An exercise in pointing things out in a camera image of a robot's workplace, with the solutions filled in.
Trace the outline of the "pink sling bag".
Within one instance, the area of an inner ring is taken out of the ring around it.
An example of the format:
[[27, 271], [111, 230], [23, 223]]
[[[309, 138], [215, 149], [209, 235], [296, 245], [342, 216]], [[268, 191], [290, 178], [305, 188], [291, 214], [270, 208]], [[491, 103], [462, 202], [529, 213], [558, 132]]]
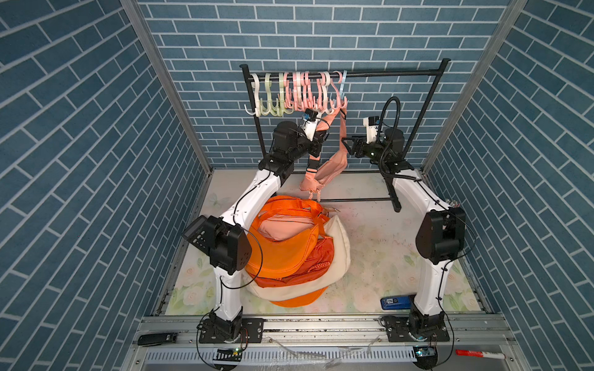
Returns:
[[320, 157], [312, 158], [309, 156], [308, 165], [306, 169], [305, 178], [300, 184], [301, 191], [307, 191], [309, 193], [309, 199], [313, 199], [320, 202], [321, 191], [327, 186], [333, 179], [335, 179], [343, 170], [347, 167], [348, 153], [346, 148], [342, 144], [342, 138], [347, 136], [347, 110], [338, 109], [332, 114], [327, 114], [322, 117], [329, 123], [329, 129], [331, 128], [334, 119], [339, 117], [340, 119], [340, 137], [339, 137], [339, 149], [337, 152], [330, 157], [330, 159], [321, 164], [321, 153]]
[[258, 233], [271, 241], [285, 241], [314, 226], [307, 216], [275, 215], [261, 222]]

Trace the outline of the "orange sling bag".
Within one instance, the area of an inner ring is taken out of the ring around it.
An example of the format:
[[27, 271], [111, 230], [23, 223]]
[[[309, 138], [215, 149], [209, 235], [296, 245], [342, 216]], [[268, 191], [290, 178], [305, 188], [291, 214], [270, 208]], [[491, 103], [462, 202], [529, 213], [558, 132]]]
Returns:
[[[285, 241], [271, 241], [257, 231], [261, 222], [275, 215], [307, 216], [314, 226]], [[246, 272], [252, 278], [284, 278], [295, 273], [315, 248], [318, 239], [331, 237], [324, 230], [328, 212], [316, 201], [275, 196], [263, 206], [250, 227], [253, 248]]]
[[[314, 301], [316, 301], [326, 291], [326, 289], [328, 289], [328, 287], [324, 287], [314, 292], [310, 292], [308, 294], [300, 295], [298, 297], [290, 298], [284, 301], [272, 301], [272, 304], [284, 308], [304, 307], [314, 303]], [[295, 289], [293, 289], [292, 287], [272, 288], [272, 294], [275, 298], [281, 296], [285, 297], [288, 294], [293, 294], [294, 292]]]

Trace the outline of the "dark orange mesh bag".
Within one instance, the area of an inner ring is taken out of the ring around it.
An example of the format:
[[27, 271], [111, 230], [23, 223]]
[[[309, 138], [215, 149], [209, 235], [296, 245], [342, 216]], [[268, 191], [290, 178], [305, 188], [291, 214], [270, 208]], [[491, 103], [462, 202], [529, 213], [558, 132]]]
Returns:
[[262, 288], [279, 288], [305, 284], [322, 277], [334, 260], [334, 239], [324, 237], [318, 242], [309, 256], [299, 266], [299, 269], [284, 278], [255, 278], [255, 283]]

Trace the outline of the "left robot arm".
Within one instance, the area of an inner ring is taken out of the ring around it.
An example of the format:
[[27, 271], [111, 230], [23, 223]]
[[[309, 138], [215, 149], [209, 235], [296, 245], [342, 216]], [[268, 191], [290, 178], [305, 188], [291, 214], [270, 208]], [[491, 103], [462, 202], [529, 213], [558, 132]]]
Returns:
[[294, 162], [320, 154], [328, 121], [309, 119], [302, 126], [281, 122], [273, 132], [271, 150], [233, 206], [221, 216], [199, 216], [183, 232], [183, 239], [208, 256], [215, 274], [214, 308], [199, 325], [199, 335], [212, 335], [217, 343], [233, 343], [244, 334], [240, 290], [241, 272], [252, 256], [250, 226], [258, 212], [293, 173]]

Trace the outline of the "beige sling bag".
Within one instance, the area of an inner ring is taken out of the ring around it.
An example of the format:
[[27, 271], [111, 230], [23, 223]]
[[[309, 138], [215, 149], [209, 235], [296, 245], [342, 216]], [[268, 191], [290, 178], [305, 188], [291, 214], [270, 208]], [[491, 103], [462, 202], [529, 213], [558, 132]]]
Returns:
[[324, 228], [326, 232], [334, 239], [334, 260], [329, 266], [328, 271], [320, 278], [305, 284], [297, 284], [288, 286], [295, 289], [293, 294], [288, 294], [283, 297], [274, 297], [272, 288], [262, 288], [256, 283], [249, 284], [247, 290], [254, 296], [262, 298], [267, 301], [284, 301], [290, 298], [295, 298], [300, 295], [305, 295], [314, 292], [331, 284], [340, 281], [340, 279], [347, 273], [351, 265], [351, 244], [347, 236], [346, 229], [340, 220], [339, 216], [335, 215], [325, 223]]

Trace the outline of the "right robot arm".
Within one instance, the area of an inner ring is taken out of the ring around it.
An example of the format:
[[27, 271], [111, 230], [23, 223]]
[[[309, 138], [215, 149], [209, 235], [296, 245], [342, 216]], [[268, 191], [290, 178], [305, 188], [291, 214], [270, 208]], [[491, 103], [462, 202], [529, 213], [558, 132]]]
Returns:
[[415, 217], [414, 246], [422, 258], [416, 293], [406, 297], [408, 319], [385, 316], [381, 324], [389, 339], [403, 336], [418, 342], [445, 342], [453, 327], [444, 309], [447, 278], [465, 247], [466, 214], [431, 191], [420, 174], [405, 160], [405, 138], [399, 121], [385, 124], [387, 111], [364, 120], [365, 135], [341, 140], [349, 155], [367, 157], [378, 167], [395, 212], [411, 210]]

